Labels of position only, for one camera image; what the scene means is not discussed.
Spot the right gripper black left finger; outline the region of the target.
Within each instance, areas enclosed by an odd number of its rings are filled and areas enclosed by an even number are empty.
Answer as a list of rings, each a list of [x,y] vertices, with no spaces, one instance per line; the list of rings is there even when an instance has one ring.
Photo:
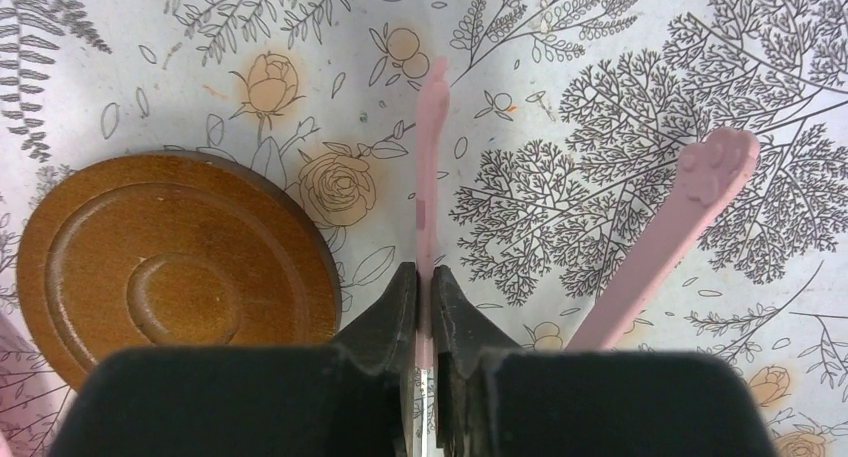
[[[411,456],[418,275],[398,266],[382,295],[333,342],[344,351],[339,417],[343,456]]]

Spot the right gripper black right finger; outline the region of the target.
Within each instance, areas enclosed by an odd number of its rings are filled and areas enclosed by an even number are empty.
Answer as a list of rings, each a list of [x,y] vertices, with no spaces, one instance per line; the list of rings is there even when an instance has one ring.
[[[489,399],[480,359],[488,350],[520,345],[467,299],[446,265],[434,271],[431,304],[437,447],[446,456],[489,456]]]

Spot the pink handled metal tongs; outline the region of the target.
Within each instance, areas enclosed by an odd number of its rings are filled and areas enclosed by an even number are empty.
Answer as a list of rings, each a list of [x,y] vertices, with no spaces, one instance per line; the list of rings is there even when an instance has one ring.
[[[416,255],[420,280],[416,364],[436,376],[443,369],[433,337],[433,278],[437,241],[437,158],[450,104],[444,80],[448,63],[431,65],[416,103]],[[673,267],[751,177],[759,144],[750,133],[718,130],[703,143],[687,145],[677,160],[672,191],[641,233],[604,290],[600,302],[556,358],[610,354]]]

